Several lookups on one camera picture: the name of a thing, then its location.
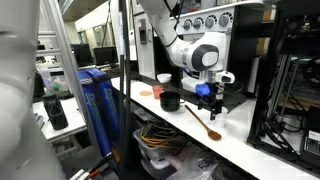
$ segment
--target ceiling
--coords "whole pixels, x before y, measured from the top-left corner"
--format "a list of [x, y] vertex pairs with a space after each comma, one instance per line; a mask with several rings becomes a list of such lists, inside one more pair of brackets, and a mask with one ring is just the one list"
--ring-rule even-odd
[[63, 14], [64, 21], [77, 21], [107, 0], [73, 0]]

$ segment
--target red object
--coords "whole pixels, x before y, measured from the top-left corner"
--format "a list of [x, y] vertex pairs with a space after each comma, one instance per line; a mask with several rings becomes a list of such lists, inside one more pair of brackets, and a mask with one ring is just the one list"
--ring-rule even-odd
[[152, 86], [153, 96], [155, 99], [160, 99], [160, 94], [162, 93], [162, 86]]

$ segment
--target laboratory bench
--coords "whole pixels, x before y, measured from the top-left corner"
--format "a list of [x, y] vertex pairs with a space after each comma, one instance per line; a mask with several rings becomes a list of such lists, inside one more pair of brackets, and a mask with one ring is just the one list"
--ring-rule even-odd
[[[114, 89], [119, 92], [120, 78], [113, 78], [111, 81]], [[200, 142], [204, 147], [209, 148], [255, 178], [267, 180], [318, 179], [314, 175], [300, 170], [288, 162], [255, 149], [246, 142], [255, 109], [255, 99], [248, 99], [235, 107], [227, 115], [226, 126], [224, 128], [217, 128], [210, 123], [210, 111], [206, 109], [198, 110], [194, 101], [190, 102], [187, 98], [183, 97], [186, 100], [185, 105], [188, 105], [209, 128], [222, 135], [221, 140], [213, 141], [208, 137], [207, 131], [203, 126], [188, 111], [179, 110], [168, 113], [161, 109], [160, 101], [154, 99], [153, 95], [140, 95], [141, 91], [152, 92], [152, 85], [155, 85], [155, 83], [156, 81], [151, 83], [131, 81], [131, 101], [157, 119], [170, 123], [194, 141]]]

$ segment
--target metal rack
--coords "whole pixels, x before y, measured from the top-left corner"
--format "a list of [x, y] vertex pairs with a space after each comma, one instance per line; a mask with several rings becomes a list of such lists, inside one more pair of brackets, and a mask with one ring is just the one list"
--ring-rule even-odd
[[79, 111], [86, 121], [87, 129], [91, 143], [99, 149], [93, 125], [90, 120], [88, 109], [82, 86], [80, 84], [77, 74], [77, 64], [75, 57], [71, 51], [71, 47], [68, 42], [66, 30], [64, 28], [64, 22], [61, 15], [61, 10], [56, 0], [40, 0], [40, 10], [43, 15], [49, 31], [39, 32], [40, 38], [50, 38], [53, 49], [50, 50], [39, 50], [37, 56], [52, 56], [55, 55], [57, 61], [61, 63], [64, 74], [69, 83], [70, 92], [76, 98]]

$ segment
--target black frame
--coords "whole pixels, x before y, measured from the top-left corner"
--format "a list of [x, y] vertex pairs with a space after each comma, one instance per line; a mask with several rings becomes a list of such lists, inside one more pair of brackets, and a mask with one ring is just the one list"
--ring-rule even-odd
[[[259, 90], [259, 96], [257, 99], [255, 112], [251, 124], [251, 129], [249, 137], [247, 139], [248, 143], [253, 145], [253, 147], [267, 151], [271, 154], [274, 154], [292, 165], [300, 166], [305, 170], [309, 170], [313, 173], [320, 175], [320, 168], [316, 167], [308, 162], [300, 160], [296, 157], [294, 153], [288, 153], [284, 150], [272, 146], [268, 143], [265, 143], [261, 140], [261, 137], [265, 135], [265, 131], [262, 128], [262, 124], [266, 121], [266, 114], [268, 111], [268, 97], [271, 92], [271, 83], [274, 78], [274, 73], [276, 71], [277, 62], [279, 59], [280, 52], [283, 48], [284, 40], [284, 30], [286, 28], [286, 19], [293, 16], [300, 15], [312, 15], [320, 14], [320, 1], [314, 0], [282, 0], [277, 3], [277, 12], [274, 20], [273, 31], [270, 39], [270, 44], [268, 48], [268, 53], [266, 57], [266, 65], [263, 70], [264, 78], [261, 82], [261, 87]], [[281, 52], [282, 54], [288, 54], [290, 51], [285, 50]]]

